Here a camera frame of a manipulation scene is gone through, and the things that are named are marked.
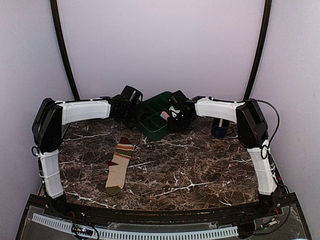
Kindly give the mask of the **pink patterned sock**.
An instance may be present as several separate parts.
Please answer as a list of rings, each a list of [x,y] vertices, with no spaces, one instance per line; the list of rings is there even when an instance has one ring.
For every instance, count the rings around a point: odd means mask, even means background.
[[[164,119],[164,120],[168,120],[168,118],[170,117],[170,115],[166,112],[166,111],[162,111],[160,116]]]

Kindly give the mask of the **green compartment tray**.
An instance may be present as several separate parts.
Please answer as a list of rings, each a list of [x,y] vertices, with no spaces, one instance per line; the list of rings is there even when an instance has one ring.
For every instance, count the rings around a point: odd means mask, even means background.
[[[172,92],[164,91],[141,104],[146,114],[136,128],[150,141],[158,141],[171,132],[168,122],[161,116],[162,112],[169,113],[171,96]]]

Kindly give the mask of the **beige striped sock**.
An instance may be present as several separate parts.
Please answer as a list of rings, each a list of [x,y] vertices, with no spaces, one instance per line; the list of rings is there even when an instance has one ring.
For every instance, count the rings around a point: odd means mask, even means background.
[[[132,158],[134,146],[126,137],[121,137],[116,146],[113,158],[108,164],[108,177],[105,184],[106,192],[115,196],[125,185],[127,167]]]

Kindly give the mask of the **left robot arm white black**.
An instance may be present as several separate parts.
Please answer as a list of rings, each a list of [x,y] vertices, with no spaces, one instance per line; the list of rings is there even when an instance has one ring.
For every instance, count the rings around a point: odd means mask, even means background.
[[[73,122],[111,118],[131,129],[145,115],[142,101],[142,92],[129,85],[114,97],[73,101],[45,98],[42,101],[31,128],[36,149],[33,154],[38,158],[39,174],[50,198],[64,195],[58,160],[63,126]]]

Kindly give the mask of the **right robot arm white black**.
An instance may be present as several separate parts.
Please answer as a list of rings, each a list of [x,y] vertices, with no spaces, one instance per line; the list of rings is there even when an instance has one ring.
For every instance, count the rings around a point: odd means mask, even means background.
[[[255,213],[266,217],[275,208],[278,180],[276,166],[270,153],[272,138],[268,124],[259,106],[260,100],[221,100],[196,96],[187,98],[180,90],[169,98],[168,125],[173,131],[186,129],[196,117],[212,117],[234,122],[238,140],[247,149],[253,162],[258,182],[258,199]]]

